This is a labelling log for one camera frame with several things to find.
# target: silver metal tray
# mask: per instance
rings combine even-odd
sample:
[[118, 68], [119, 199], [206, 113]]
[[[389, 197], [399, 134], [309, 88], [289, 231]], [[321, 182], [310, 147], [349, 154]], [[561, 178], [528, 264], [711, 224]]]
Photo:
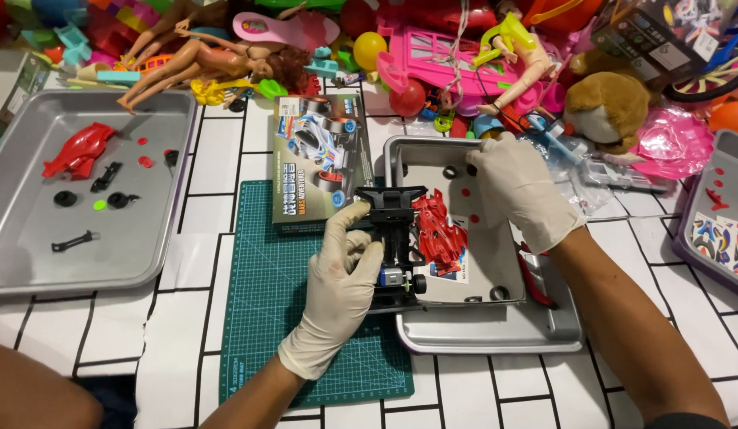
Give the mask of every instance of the silver metal tray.
[[[458, 171], [465, 171], [464, 156], [479, 147], [480, 142], [445, 137], [391, 137], [384, 150], [386, 179], [392, 186], [425, 185], [430, 191], [438, 188], [453, 215], [477, 212], [480, 196], [475, 178], [464, 173], [448, 180], [442, 170], [452, 165]], [[403, 177], [403, 164], [408, 168], [406, 177]], [[469, 197], [461, 198], [462, 188], [469, 190]], [[513, 300], [467, 303], [462, 307], [431, 305], [428, 311], [398, 313], [398, 334], [404, 345], [418, 354], [534, 354], [581, 349], [585, 338], [581, 318], [559, 271], [548, 257], [527, 255], [537, 287], [551, 296], [559, 309], [551, 311], [532, 298], [526, 299], [509, 223], [505, 220], [490, 230], [486, 224], [481, 219], [478, 224], [469, 225], [476, 227], [469, 232], [469, 245], [475, 246], [473, 265], [477, 265], [479, 272], [483, 267], [486, 270], [480, 277], [474, 275], [478, 270], [473, 270], [471, 280], [475, 287], [488, 289], [499, 278], [498, 282], [509, 289]], [[494, 272], [499, 272], [500, 277], [494, 277]], [[428, 278], [428, 293], [436, 281], [443, 280]], [[426, 295], [419, 297], [426, 300]]]
[[[191, 94], [166, 91], [146, 100], [144, 112], [126, 113], [120, 91], [55, 90], [31, 96], [12, 121], [0, 146], [0, 294], [123, 288], [143, 284], [162, 269], [176, 196], [191, 138], [197, 102]], [[53, 160], [73, 134], [93, 122], [118, 130], [95, 161], [87, 180], [69, 175], [43, 179], [43, 161]], [[140, 137], [148, 142], [136, 143]], [[178, 150], [169, 169], [163, 153]], [[138, 158], [154, 165], [143, 168]], [[91, 184], [113, 161], [122, 162], [110, 187]], [[78, 200], [54, 204], [62, 190]], [[141, 197], [124, 209], [96, 211], [113, 192]], [[94, 233], [94, 240], [54, 253], [61, 243]]]

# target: green cutting mat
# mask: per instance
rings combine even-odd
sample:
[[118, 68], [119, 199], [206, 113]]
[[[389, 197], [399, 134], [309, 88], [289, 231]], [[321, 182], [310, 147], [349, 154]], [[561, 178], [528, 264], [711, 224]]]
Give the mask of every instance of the green cutting mat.
[[[306, 305], [308, 258], [321, 237], [280, 238], [271, 226], [271, 181], [242, 182], [226, 302], [220, 402], [268, 362], [300, 321]], [[372, 315], [308, 382], [291, 408], [344, 404], [414, 393], [411, 360], [395, 333], [392, 315]]]

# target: red pliers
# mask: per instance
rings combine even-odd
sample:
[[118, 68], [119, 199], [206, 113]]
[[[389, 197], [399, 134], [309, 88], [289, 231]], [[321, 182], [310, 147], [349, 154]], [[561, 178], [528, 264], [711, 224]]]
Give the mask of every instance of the red pliers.
[[[525, 258], [520, 254], [520, 250], [522, 250], [523, 252], [532, 253], [530, 251], [530, 248], [527, 247], [527, 244], [524, 241], [520, 243], [519, 247], [516, 244], [514, 247], [517, 250], [516, 260], [520, 264], [520, 271], [522, 272], [522, 277], [525, 280], [525, 288], [527, 289], [527, 293], [529, 293], [530, 296], [542, 306], [550, 310], [558, 309], [559, 305], [557, 305], [557, 303], [554, 302], [551, 297], [544, 295], [544, 293], [541, 292], [541, 289], [536, 286], [536, 282], [533, 280], [533, 273], [530, 272], [530, 269], [527, 267], [527, 262], [525, 261]], [[547, 256], [546, 252], [541, 253], [541, 256]]]

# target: teddy bear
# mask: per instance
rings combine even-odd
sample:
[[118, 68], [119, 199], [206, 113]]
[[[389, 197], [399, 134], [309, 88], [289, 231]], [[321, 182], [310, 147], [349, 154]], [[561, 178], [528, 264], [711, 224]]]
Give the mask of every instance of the teddy bear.
[[596, 143], [598, 151], [623, 155], [639, 143], [650, 103], [657, 98], [628, 60], [592, 49], [574, 55], [568, 64], [585, 76], [565, 97], [565, 123]]

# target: product box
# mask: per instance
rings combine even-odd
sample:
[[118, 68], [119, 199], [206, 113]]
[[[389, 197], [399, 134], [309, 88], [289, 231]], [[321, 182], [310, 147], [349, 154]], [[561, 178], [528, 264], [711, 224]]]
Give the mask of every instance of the product box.
[[327, 219], [357, 199], [356, 188], [374, 186], [361, 98], [297, 95], [276, 103], [274, 227], [323, 232]]
[[40, 91], [50, 68], [37, 56], [21, 50], [0, 50], [0, 138], [22, 103]]
[[612, 0], [592, 42], [628, 58], [650, 87], [698, 75], [716, 52], [738, 3], [732, 0]]

